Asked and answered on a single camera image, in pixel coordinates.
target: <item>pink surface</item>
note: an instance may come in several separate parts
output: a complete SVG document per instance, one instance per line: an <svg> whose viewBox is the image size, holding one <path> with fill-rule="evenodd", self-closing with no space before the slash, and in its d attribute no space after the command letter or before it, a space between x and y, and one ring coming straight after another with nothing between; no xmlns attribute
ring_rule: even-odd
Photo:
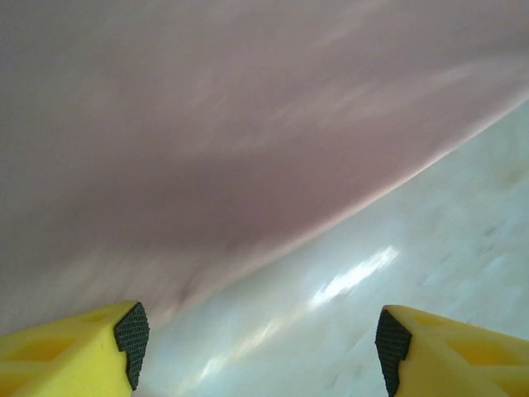
<svg viewBox="0 0 529 397"><path fill-rule="evenodd" d="M529 93L522 1L13 4L6 331L121 298L170 315Z"/></svg>

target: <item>marble floor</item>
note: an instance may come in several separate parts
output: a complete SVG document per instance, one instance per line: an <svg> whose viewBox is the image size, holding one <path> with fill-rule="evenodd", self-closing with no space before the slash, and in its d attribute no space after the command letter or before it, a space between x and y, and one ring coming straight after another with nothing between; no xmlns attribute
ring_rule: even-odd
<svg viewBox="0 0 529 397"><path fill-rule="evenodd" d="M529 337L529 103L153 331L137 395L384 396L379 310Z"/></svg>

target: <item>glossy floor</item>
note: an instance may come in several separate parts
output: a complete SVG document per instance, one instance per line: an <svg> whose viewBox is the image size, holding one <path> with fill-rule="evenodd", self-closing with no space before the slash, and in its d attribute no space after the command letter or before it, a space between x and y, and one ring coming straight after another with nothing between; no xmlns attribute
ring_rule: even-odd
<svg viewBox="0 0 529 397"><path fill-rule="evenodd" d="M529 103L156 329L139 395L384 396L379 310L529 337Z"/></svg>

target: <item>yellow robot part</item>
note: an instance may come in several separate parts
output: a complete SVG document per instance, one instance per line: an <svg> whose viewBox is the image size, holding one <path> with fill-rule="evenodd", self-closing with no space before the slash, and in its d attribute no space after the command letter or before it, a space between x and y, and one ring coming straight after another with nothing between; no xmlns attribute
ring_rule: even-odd
<svg viewBox="0 0 529 397"><path fill-rule="evenodd" d="M375 344L390 397L529 396L529 341L384 306Z"/></svg>
<svg viewBox="0 0 529 397"><path fill-rule="evenodd" d="M148 337L136 301L2 336L0 397L128 397Z"/></svg>

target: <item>black textured pad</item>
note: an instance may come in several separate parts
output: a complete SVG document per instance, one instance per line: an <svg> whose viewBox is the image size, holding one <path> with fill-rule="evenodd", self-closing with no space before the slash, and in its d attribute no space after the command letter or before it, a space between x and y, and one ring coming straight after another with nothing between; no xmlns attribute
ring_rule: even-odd
<svg viewBox="0 0 529 397"><path fill-rule="evenodd" d="M406 360L412 334L388 310L380 314L377 336L374 340L379 352L380 365L389 397L394 397L400 385L398 364Z"/></svg>
<svg viewBox="0 0 529 397"><path fill-rule="evenodd" d="M143 304L138 303L114 327L120 352L126 353L126 376L133 390L138 387L141 364L149 341L149 323Z"/></svg>

